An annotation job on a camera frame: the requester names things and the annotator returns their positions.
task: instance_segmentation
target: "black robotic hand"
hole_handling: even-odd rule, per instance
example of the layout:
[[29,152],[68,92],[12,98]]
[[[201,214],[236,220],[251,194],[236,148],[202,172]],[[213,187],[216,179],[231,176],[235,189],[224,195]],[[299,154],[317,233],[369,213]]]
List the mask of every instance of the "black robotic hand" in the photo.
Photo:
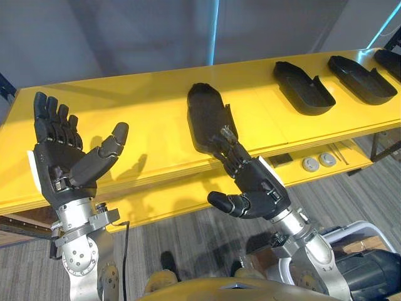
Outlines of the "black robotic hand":
[[118,123],[112,135],[89,153],[82,151],[78,118],[57,99],[38,92],[34,99],[34,127],[38,143],[34,158],[42,195],[54,209],[96,194],[96,180],[116,163],[128,135],[128,124]]
[[212,191],[207,197],[209,203],[231,216],[266,219],[290,205],[286,189],[268,170],[263,158],[252,158],[227,127],[214,136],[214,142],[216,152],[213,155],[223,163],[242,194]]

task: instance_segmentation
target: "gray carpet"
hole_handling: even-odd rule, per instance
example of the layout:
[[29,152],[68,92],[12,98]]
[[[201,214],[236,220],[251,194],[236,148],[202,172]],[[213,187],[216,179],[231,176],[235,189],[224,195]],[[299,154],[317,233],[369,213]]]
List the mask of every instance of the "gray carpet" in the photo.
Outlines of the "gray carpet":
[[[369,149],[371,137],[358,139]],[[289,189],[294,206],[302,206],[320,225],[367,220],[378,226],[401,251],[401,167],[387,157],[348,177],[340,174]],[[245,254],[250,237],[269,228],[263,219],[241,220],[210,208],[130,230],[128,299],[141,296],[148,276],[160,270],[159,257],[170,250],[182,279],[227,276],[231,263]],[[120,272],[124,233],[115,237]],[[48,242],[36,240],[0,249],[1,300],[69,300],[69,280],[61,263],[47,259]]]

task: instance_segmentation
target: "yellow shelf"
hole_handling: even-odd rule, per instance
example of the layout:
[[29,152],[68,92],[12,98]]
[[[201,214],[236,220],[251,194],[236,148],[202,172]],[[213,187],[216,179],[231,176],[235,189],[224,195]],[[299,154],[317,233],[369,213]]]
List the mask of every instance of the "yellow shelf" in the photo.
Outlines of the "yellow shelf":
[[[302,160],[305,157],[318,159],[322,152],[330,152],[326,145],[321,145],[290,153],[293,161],[277,167],[275,171],[284,184],[290,187],[353,169],[364,168],[372,164],[352,140],[344,141],[344,143],[351,149],[339,143],[336,146],[349,165],[337,160],[333,167],[321,165],[316,172],[304,170]],[[234,180],[224,172],[223,168],[202,172],[157,187],[149,186],[143,191],[134,192],[134,190],[120,191],[117,198],[111,198],[113,194],[96,197],[96,201],[106,201],[109,209],[118,208],[121,216],[120,221],[130,220],[130,226],[138,226],[208,208],[210,205],[207,202],[207,195],[211,191],[221,191],[227,194],[241,193],[234,184]],[[123,228],[114,226],[108,228],[111,232],[121,229]]]
[[[37,91],[57,97],[78,116],[85,151],[98,145],[117,122],[130,124],[121,158],[98,181],[101,196],[218,168],[216,160],[196,152],[192,145],[186,98],[195,82],[210,83],[221,92],[224,103],[231,104],[239,139],[254,156],[308,149],[399,126],[398,95],[383,105],[366,105],[328,70],[329,57],[343,55],[377,67],[400,93],[399,82],[374,62],[374,51],[289,56],[21,89],[0,129],[0,156],[7,158],[0,165],[0,214],[46,204],[33,184],[26,155],[35,143],[33,97]],[[296,112],[271,76],[279,60],[302,67],[311,77],[319,75],[337,104],[319,116]]]

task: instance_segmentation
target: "robotic thumb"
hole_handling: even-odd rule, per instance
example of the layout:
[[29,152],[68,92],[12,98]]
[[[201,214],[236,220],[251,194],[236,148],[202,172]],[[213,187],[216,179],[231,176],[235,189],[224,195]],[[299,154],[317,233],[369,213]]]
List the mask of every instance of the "robotic thumb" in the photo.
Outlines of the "robotic thumb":
[[237,218],[243,217],[249,209],[248,200],[242,195],[237,194],[226,195],[224,193],[212,191],[207,196],[207,201],[224,213],[228,213]]
[[70,182],[75,187],[96,181],[116,163],[128,135],[128,124],[118,123],[112,134],[79,160],[70,171]]

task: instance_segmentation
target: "black tray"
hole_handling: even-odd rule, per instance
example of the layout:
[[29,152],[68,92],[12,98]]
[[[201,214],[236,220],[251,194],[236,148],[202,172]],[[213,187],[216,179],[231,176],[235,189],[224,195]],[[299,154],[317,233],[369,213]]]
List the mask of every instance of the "black tray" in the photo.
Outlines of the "black tray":
[[401,55],[389,50],[375,52],[375,60],[401,82]]
[[209,84],[194,84],[188,92],[187,104],[189,130],[198,152],[215,153],[213,137],[220,135],[224,126],[228,126],[238,138],[230,105],[224,106],[220,93]]
[[319,76],[312,80],[300,67],[287,61],[278,61],[273,73],[280,90],[299,113],[319,115],[336,104],[333,96],[320,82]]
[[328,66],[353,93],[370,105],[381,105],[397,94],[397,90],[376,68],[368,71],[357,62],[343,56],[332,56]]

